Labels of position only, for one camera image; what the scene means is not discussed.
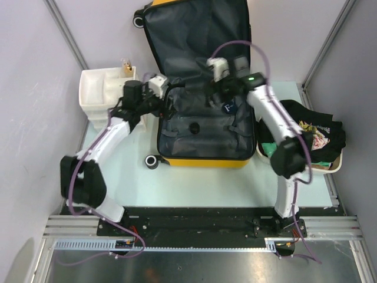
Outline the small beige bottle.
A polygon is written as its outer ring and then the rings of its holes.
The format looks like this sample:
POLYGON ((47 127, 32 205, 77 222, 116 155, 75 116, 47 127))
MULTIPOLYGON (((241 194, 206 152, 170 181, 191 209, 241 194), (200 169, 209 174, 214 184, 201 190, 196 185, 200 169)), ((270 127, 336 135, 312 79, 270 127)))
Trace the small beige bottle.
POLYGON ((131 61, 128 58, 121 59, 121 66, 123 77, 132 78, 133 77, 133 66, 131 61))

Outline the green cloth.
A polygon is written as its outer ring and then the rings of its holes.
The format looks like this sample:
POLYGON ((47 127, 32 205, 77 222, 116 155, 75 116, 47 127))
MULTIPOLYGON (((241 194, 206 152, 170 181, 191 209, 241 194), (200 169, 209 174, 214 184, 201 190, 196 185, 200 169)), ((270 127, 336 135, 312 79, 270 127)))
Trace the green cloth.
POLYGON ((271 156, 277 149, 277 144, 275 142, 262 143, 262 149, 264 151, 264 155, 267 156, 268 158, 271 158, 271 156))

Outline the yellow Pikachu hard-shell suitcase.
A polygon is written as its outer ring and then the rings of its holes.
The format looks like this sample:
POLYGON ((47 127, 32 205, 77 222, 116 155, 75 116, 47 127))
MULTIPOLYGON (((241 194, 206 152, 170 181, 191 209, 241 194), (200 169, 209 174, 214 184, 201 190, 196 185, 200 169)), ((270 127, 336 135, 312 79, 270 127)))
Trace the yellow Pikachu hard-shell suitcase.
POLYGON ((157 158, 171 166, 241 168, 256 150, 255 115, 246 95, 232 101, 235 115, 205 106, 204 87, 213 81, 206 64, 225 58, 234 71, 250 72, 251 40, 246 1, 153 1, 135 11, 162 75, 174 88, 177 113, 158 119, 157 158), (191 134, 189 125, 200 132, 191 134))

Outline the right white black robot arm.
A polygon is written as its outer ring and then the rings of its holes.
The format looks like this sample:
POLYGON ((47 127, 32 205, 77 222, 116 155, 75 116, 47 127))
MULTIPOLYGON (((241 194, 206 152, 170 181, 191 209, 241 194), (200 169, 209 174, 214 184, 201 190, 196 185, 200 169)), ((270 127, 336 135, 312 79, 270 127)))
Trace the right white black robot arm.
POLYGON ((310 156, 313 135, 305 132, 283 107, 267 75, 241 74, 240 67, 232 71, 222 57, 212 56, 206 64, 213 73, 213 88, 220 97, 228 100, 236 91, 245 94, 247 103, 260 111, 272 134, 277 148, 270 157, 270 166, 278 176, 274 206, 277 215, 272 221, 272 231, 277 236, 286 236, 299 220, 299 184, 308 185, 313 180, 310 156))

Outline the dark blue round tin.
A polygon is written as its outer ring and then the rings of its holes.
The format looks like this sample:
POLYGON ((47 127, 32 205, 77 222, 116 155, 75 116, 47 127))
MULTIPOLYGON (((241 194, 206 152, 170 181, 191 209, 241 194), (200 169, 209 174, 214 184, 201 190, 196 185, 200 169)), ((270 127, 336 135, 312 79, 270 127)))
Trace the dark blue round tin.
POLYGON ((222 105, 221 110, 227 115, 235 115, 237 113, 238 106, 234 101, 229 101, 222 105))

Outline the pink patterned cloth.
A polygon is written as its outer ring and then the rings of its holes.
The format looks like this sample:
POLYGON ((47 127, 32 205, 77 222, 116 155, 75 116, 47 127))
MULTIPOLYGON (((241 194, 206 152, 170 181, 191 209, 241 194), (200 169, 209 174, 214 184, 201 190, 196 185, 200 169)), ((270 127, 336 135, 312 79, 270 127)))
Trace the pink patterned cloth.
POLYGON ((318 162, 318 163, 312 163, 312 168, 316 170, 329 170, 332 166, 332 163, 329 162, 318 162))

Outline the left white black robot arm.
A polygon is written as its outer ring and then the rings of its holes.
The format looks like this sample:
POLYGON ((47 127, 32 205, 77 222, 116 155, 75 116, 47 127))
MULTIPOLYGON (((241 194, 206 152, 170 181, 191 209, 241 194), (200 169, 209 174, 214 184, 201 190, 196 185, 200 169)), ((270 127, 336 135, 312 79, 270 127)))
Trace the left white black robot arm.
POLYGON ((110 229, 119 236, 130 229, 130 221, 123 217, 124 207, 109 196, 102 165, 116 147, 128 137, 142 116, 162 114, 164 98, 169 87, 168 78, 155 75, 146 82, 126 81, 123 94, 107 111, 107 123, 90 143, 74 156, 60 161, 61 196, 68 201, 72 215, 79 215, 76 203, 110 221, 110 229))

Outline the white plastic tray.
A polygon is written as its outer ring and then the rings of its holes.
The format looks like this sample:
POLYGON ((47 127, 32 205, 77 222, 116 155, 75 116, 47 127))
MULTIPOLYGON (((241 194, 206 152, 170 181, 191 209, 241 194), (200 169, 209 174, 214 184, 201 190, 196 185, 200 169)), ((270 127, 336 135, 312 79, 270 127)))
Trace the white plastic tray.
MULTIPOLYGON (((257 153, 259 159, 262 162, 264 162, 266 164, 270 164, 270 159, 263 154, 262 147, 261 147, 260 144, 257 144, 256 153, 257 153)), ((340 153, 340 155, 335 159, 334 162, 331 163, 330 166, 326 167, 326 166, 313 164, 312 169, 313 169, 314 172, 316 172, 318 174, 323 174, 323 175, 324 174, 336 173, 342 167, 342 162, 343 162, 343 152, 340 153)))

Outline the black round cap container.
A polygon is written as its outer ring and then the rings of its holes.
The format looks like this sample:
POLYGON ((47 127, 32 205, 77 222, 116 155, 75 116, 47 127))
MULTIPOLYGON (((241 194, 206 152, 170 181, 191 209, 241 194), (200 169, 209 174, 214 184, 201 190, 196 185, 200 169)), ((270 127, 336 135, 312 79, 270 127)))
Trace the black round cap container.
POLYGON ((198 123, 191 123, 189 130, 191 134, 198 134, 200 132, 200 125, 198 123))

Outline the white plastic drawer organizer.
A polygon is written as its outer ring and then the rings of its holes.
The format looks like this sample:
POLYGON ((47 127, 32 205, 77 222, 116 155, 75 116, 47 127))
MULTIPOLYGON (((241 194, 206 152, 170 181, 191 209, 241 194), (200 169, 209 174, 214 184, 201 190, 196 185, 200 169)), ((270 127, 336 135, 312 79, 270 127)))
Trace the white plastic drawer organizer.
POLYGON ((108 123, 107 111, 123 96, 126 81, 138 80, 137 67, 83 70, 79 84, 79 105, 93 128, 99 132, 108 123))

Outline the black floral print t-shirt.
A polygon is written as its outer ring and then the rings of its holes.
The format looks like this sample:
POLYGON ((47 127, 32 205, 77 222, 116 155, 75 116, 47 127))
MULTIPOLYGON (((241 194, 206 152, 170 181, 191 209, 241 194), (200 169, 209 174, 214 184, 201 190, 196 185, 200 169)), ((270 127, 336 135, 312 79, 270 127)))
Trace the black floral print t-shirt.
POLYGON ((281 104, 304 131, 313 134, 312 163, 334 162, 346 146, 342 122, 334 121, 331 114, 309 110, 294 100, 282 100, 281 104))

